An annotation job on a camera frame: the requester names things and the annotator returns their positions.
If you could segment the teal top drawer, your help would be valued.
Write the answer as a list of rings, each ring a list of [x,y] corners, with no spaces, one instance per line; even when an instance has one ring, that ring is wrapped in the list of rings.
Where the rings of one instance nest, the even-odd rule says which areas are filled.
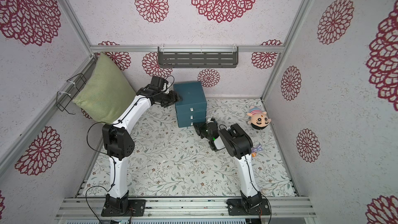
[[[207,103],[175,104],[177,114],[206,111]]]

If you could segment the teal drawer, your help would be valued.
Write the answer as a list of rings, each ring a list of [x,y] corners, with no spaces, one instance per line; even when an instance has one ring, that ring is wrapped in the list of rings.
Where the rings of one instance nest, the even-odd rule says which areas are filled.
[[[175,104],[177,114],[206,111],[207,103]]]
[[[177,114],[179,122],[204,122],[206,120],[206,111],[189,112]]]
[[[205,122],[206,118],[197,118],[197,119],[187,119],[187,120],[177,120],[178,126],[180,128],[193,126],[195,123]]]

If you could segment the teal bottom drawer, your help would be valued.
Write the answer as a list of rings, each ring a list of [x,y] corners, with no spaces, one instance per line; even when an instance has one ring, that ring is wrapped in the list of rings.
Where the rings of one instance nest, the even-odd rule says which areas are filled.
[[[187,120],[177,120],[178,126],[180,128],[193,126],[195,123],[205,122],[206,118],[197,118],[197,119],[187,119]]]

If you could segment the teal drawer cabinet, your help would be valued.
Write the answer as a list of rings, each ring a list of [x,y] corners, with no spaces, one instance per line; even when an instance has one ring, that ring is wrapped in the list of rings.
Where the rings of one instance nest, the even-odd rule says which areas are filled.
[[[184,82],[174,85],[174,91],[182,98],[175,103],[177,123],[180,128],[205,122],[207,100],[200,82]]]

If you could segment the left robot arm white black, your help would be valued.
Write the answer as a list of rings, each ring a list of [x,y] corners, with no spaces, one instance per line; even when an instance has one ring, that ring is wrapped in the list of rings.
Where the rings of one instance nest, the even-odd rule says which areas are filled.
[[[106,194],[101,216],[125,216],[134,212],[129,206],[127,187],[128,157],[135,148],[131,132],[141,116],[154,104],[166,108],[181,100],[178,93],[170,90],[172,85],[173,82],[167,79],[153,76],[150,84],[138,90],[121,116],[112,124],[102,127],[104,148],[111,166],[110,190]]]

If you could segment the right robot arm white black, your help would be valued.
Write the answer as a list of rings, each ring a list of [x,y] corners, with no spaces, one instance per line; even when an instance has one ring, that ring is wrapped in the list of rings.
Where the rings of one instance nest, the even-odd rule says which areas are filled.
[[[208,122],[194,123],[193,127],[200,138],[208,140],[211,150],[220,151],[225,148],[238,168],[241,199],[227,200],[229,215],[270,216],[272,207],[255,181],[251,161],[253,142],[250,136],[237,123],[220,129],[214,118]]]

